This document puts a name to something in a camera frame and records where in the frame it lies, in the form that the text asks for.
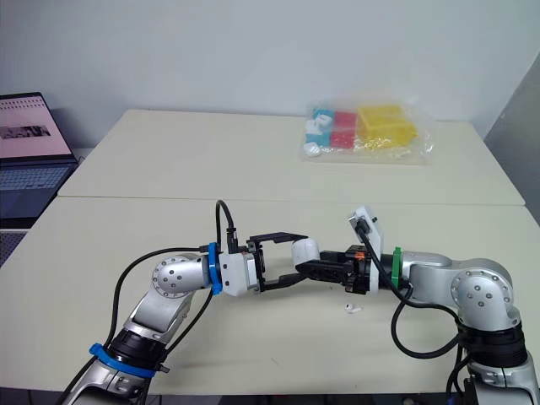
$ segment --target black clamp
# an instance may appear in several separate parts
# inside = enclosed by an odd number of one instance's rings
[[[277,280],[267,281],[263,274],[266,269],[264,267],[264,254],[262,252],[262,242],[272,241],[274,243],[296,242],[297,240],[307,239],[305,235],[289,234],[287,232],[275,232],[273,234],[251,236],[247,240],[247,250],[255,259],[256,277],[259,281],[259,291],[267,291],[269,289],[283,289],[290,287],[300,281],[306,279],[306,276],[300,273],[284,274],[279,276]]]

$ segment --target robotic arm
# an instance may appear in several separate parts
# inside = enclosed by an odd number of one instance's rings
[[[229,227],[228,252],[211,243],[208,254],[164,259],[152,271],[148,293],[111,344],[92,346],[89,368],[60,403],[141,403],[155,373],[168,372],[163,363],[176,344],[166,345],[186,318],[195,291],[211,288],[211,294],[239,296],[310,278],[341,284],[356,294],[391,288],[402,298],[399,291],[409,286],[413,303],[457,308],[457,341],[467,351],[462,363],[471,375],[465,382],[465,403],[540,405],[532,357],[513,306],[511,278],[503,267],[487,259],[459,262],[399,248],[384,255],[377,218],[367,207],[358,208],[349,223],[363,245],[345,252],[319,252],[307,236],[284,232],[252,236],[246,246],[238,246],[235,229]],[[262,243],[267,241],[293,242],[297,273],[265,279]]]

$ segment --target wall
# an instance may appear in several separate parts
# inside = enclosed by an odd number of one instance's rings
[[[540,56],[486,137],[486,144],[540,224]]]
[[[74,147],[127,108],[299,115],[369,92],[485,135],[539,20],[538,0],[0,0],[0,93],[40,89]]]

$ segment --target cyan block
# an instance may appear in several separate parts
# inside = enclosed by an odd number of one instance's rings
[[[322,135],[307,133],[305,142],[315,142],[319,146],[330,146],[330,131],[323,131]]]
[[[330,118],[334,118],[334,111],[328,110],[326,108],[314,108],[313,109],[313,119],[317,118],[317,116],[329,116]]]

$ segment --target tabletop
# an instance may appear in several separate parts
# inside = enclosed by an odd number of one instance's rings
[[[323,250],[358,243],[346,220],[362,202],[230,202],[240,240],[288,231]],[[528,349],[540,359],[534,251],[540,229],[524,207],[373,204],[395,245],[455,259],[500,262],[515,286]],[[134,258],[163,247],[215,240],[213,202],[154,198],[57,198],[0,271],[0,386],[61,390],[108,331],[116,279]],[[289,244],[264,245],[268,277],[290,273]],[[149,287],[159,260],[137,266],[121,294],[120,324]],[[206,291],[196,294],[190,321]],[[348,314],[347,303],[363,310]],[[214,298],[159,373],[164,394],[441,392],[454,354],[411,359],[393,345],[397,300],[346,294],[304,281],[288,289]],[[455,334],[435,310],[406,309],[398,332],[410,348],[432,350]]]
[[[424,166],[303,161],[304,124],[290,116],[127,111],[59,195],[524,203],[469,123],[438,122]]]

